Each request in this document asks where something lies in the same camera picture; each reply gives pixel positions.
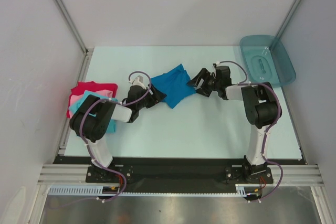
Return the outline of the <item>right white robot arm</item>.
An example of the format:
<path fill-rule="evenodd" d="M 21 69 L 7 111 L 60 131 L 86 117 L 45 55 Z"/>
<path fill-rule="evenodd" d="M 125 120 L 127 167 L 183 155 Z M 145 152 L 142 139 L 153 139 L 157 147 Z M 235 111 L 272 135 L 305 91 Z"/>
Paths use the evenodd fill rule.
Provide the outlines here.
<path fill-rule="evenodd" d="M 251 125 L 247 154 L 241 167 L 225 169 L 228 184 L 274 182 L 267 160 L 267 140 L 270 129 L 282 116 L 281 105 L 270 83 L 233 84 L 228 66 L 215 65 L 215 71 L 202 68 L 187 85 L 196 88 L 196 93 L 209 97 L 213 91 L 223 100 L 241 101 L 244 104 L 247 121 Z"/>

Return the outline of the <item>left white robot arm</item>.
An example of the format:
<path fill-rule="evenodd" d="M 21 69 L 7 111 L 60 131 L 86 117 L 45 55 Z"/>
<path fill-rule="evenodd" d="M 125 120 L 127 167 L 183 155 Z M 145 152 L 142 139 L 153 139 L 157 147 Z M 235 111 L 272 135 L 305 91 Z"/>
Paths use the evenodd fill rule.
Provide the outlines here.
<path fill-rule="evenodd" d="M 113 156 L 105 138 L 110 121 L 133 123 L 141 109 L 149 109 L 165 98 L 166 94 L 154 85 L 143 87 L 134 84 L 122 103 L 90 94 L 74 113 L 69 126 L 84 141 L 92 163 L 99 167 L 97 174 L 103 181 L 110 182 L 116 175 L 116 169 L 110 165 Z"/>

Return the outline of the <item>blue t shirt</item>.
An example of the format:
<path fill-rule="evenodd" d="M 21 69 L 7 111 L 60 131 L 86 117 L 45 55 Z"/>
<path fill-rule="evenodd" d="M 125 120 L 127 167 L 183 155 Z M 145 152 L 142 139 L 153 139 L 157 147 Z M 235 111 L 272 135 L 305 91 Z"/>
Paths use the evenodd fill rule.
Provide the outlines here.
<path fill-rule="evenodd" d="M 171 109 L 175 108 L 184 98 L 196 93 L 195 88 L 187 85 L 190 80 L 182 64 L 151 79 L 155 88 L 166 94 L 163 102 Z"/>

